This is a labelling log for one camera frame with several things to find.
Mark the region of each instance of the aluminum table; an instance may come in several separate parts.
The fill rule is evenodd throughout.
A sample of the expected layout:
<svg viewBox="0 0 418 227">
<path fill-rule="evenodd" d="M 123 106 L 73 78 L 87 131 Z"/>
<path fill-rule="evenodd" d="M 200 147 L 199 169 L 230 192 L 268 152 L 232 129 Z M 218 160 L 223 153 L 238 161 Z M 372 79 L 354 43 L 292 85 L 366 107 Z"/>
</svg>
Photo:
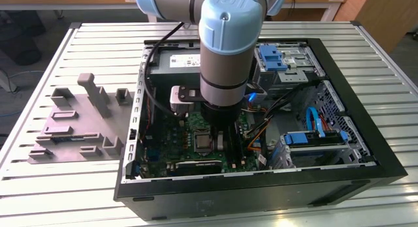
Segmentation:
<svg viewBox="0 0 418 227">
<path fill-rule="evenodd" d="M 418 89 L 360 26 L 264 23 L 266 38 L 320 38 L 409 176 L 335 206 L 145 223 L 113 202 L 119 161 L 31 165 L 28 152 L 53 105 L 55 88 L 84 90 L 77 75 L 95 74 L 107 92 L 135 90 L 144 40 L 176 23 L 72 24 L 0 152 L 0 226 L 383 226 L 418 224 Z M 196 26 L 173 39 L 198 38 Z"/>
</svg>

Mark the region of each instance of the orange wire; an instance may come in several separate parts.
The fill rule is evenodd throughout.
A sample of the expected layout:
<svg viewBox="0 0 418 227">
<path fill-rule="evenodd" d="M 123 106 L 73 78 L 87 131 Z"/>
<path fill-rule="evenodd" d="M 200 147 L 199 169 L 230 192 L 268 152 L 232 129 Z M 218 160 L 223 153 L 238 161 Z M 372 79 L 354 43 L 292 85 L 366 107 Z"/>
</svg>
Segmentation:
<svg viewBox="0 0 418 227">
<path fill-rule="evenodd" d="M 248 102 L 248 109 L 252 110 L 252 111 L 256 111 L 256 110 L 258 110 L 256 108 L 252 108 L 252 107 L 251 107 L 251 103 L 250 103 L 250 102 Z M 267 109 L 262 107 L 262 108 L 260 108 L 260 111 L 263 111 L 263 112 L 266 113 L 266 112 L 267 112 Z"/>
<path fill-rule="evenodd" d="M 254 148 L 254 147 L 250 147 L 248 150 L 252 150 L 252 151 L 262 151 L 262 149 Z"/>
<path fill-rule="evenodd" d="M 250 142 L 247 149 L 251 148 L 252 143 L 255 142 L 256 138 L 259 138 L 259 136 L 263 133 L 263 131 L 266 130 L 267 126 L 268 126 L 268 123 L 267 123 L 266 127 L 259 131 L 259 133 L 256 133 L 256 136 L 254 137 L 252 141 Z"/>
</svg>

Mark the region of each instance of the black cable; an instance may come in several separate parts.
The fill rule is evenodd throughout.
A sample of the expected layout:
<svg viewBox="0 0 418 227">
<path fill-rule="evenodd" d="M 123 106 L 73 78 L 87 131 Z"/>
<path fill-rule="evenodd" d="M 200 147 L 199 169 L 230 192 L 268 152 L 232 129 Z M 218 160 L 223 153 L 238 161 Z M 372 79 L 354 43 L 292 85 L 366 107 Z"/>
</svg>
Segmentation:
<svg viewBox="0 0 418 227">
<path fill-rule="evenodd" d="M 175 27 L 175 29 L 163 37 L 163 39 L 160 39 L 156 44 L 153 45 L 151 52 L 148 54 L 147 60 L 145 60 L 145 66 L 144 66 L 144 87 L 145 87 L 145 92 L 147 92 L 147 96 L 151 100 L 151 102 L 153 103 L 153 105 L 161 110 L 161 112 L 169 116 L 173 117 L 180 117 L 180 115 L 175 115 L 175 113 L 171 112 L 171 110 L 168 110 L 161 103 L 157 102 L 157 100 L 153 97 L 153 94 L 151 93 L 151 89 L 148 86 L 148 77 L 147 77 L 147 73 L 148 73 L 148 66 L 149 66 L 149 62 L 151 62 L 151 58 L 153 56 L 155 51 L 157 50 L 159 46 L 161 45 L 161 43 L 169 38 L 169 36 L 172 36 L 172 34 L 181 28 L 181 26 L 184 25 L 184 23 L 179 23 L 179 25 Z"/>
<path fill-rule="evenodd" d="M 292 0 L 292 4 L 291 4 L 290 9 L 288 9 L 288 11 L 287 11 L 287 17 L 286 17 L 286 19 L 284 19 L 286 21 L 287 21 L 287 19 L 291 17 L 291 15 L 294 14 L 295 8 L 296 8 L 296 0 Z"/>
</svg>

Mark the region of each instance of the white label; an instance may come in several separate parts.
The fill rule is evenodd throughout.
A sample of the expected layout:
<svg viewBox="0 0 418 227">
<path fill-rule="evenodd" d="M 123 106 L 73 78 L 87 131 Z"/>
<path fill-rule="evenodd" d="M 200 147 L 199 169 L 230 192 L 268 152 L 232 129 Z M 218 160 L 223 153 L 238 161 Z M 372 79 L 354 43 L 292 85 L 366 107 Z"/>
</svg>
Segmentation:
<svg viewBox="0 0 418 227">
<path fill-rule="evenodd" d="M 200 66 L 200 54 L 171 55 L 169 57 L 169 68 L 199 67 L 199 66 Z"/>
<path fill-rule="evenodd" d="M 295 63 L 294 59 L 291 57 L 284 58 L 284 62 L 288 63 Z"/>
<path fill-rule="evenodd" d="M 266 165 L 267 159 L 264 158 L 264 156 L 262 156 L 262 154 L 259 154 L 259 161 L 263 165 Z"/>
</svg>

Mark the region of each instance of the gray 3d printed part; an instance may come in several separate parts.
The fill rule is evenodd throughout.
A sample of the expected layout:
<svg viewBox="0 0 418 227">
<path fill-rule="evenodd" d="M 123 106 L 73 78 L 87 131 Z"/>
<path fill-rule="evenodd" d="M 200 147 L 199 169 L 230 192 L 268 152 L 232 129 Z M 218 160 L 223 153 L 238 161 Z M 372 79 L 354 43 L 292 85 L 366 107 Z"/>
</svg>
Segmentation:
<svg viewBox="0 0 418 227">
<path fill-rule="evenodd" d="M 47 149 L 31 150 L 29 157 L 32 159 L 49 159 L 52 157 L 52 152 Z"/>
<path fill-rule="evenodd" d="M 109 109 L 107 108 L 108 97 L 103 97 L 104 89 L 97 89 L 96 84 L 93 83 L 93 74 L 81 73 L 79 75 L 77 84 L 84 87 L 87 94 L 89 95 L 89 101 L 96 107 L 103 118 L 112 116 Z"/>
<path fill-rule="evenodd" d="M 123 143 L 119 139 L 119 137 L 115 137 L 113 143 L 109 141 L 109 139 L 105 137 L 103 140 L 103 150 L 109 154 L 109 155 L 120 155 L 123 148 Z"/>
<path fill-rule="evenodd" d="M 55 106 L 51 110 L 43 133 L 36 137 L 37 144 L 29 154 L 29 163 L 115 160 L 119 158 L 127 139 L 132 93 L 127 89 L 119 91 L 125 99 L 120 104 L 115 97 L 116 92 L 105 94 L 103 88 L 101 91 L 97 87 L 95 89 L 100 101 L 104 103 L 108 99 L 107 109 L 111 117 L 101 117 L 87 94 L 73 95 L 68 89 L 55 91 L 56 96 L 61 96 L 61 100 L 65 100 L 67 106 L 59 104 L 61 106 Z"/>
<path fill-rule="evenodd" d="M 132 97 L 128 89 L 116 89 L 115 98 L 120 106 L 132 105 Z"/>
<path fill-rule="evenodd" d="M 53 120 L 61 120 L 61 119 L 76 119 L 79 117 L 79 114 L 76 111 L 60 111 L 53 112 L 51 115 L 51 118 Z"/>
<path fill-rule="evenodd" d="M 71 126 L 45 127 L 43 133 L 48 135 L 72 134 Z"/>
<path fill-rule="evenodd" d="M 87 133 L 88 135 L 83 137 L 85 142 L 103 142 L 103 135 L 100 133 Z"/>
<path fill-rule="evenodd" d="M 72 98 L 72 97 L 73 95 L 71 91 L 68 90 L 68 88 L 60 88 L 60 89 L 55 89 L 51 95 L 51 100 L 53 101 L 57 107 L 64 107 L 64 106 L 69 106 L 68 98 Z"/>
<path fill-rule="evenodd" d="M 101 151 L 99 150 L 97 146 L 81 146 L 80 147 L 80 154 L 84 157 L 95 157 L 101 156 Z"/>
</svg>

